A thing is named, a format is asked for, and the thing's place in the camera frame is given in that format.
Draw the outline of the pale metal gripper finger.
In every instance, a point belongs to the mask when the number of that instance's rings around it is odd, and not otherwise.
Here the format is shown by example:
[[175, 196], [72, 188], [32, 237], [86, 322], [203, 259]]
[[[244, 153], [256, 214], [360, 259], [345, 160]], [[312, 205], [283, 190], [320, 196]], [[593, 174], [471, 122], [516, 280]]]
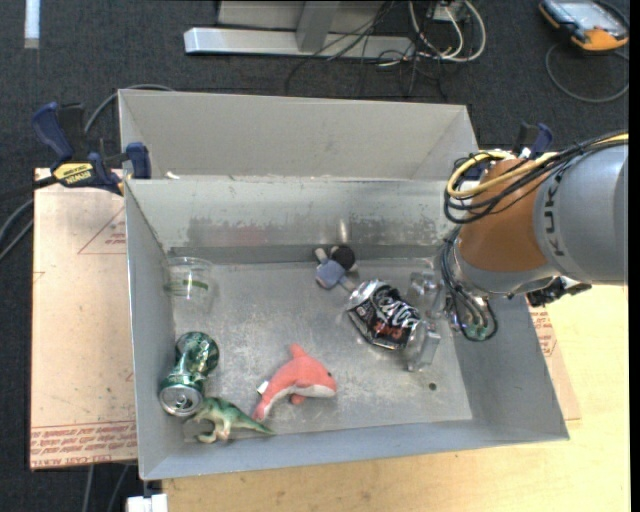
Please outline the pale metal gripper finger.
[[436, 271], [414, 272], [409, 285], [409, 302], [425, 317], [440, 318], [445, 304], [444, 284]]
[[406, 365], [410, 372], [421, 371], [434, 359], [441, 340], [435, 321], [421, 321], [414, 329], [406, 346]]

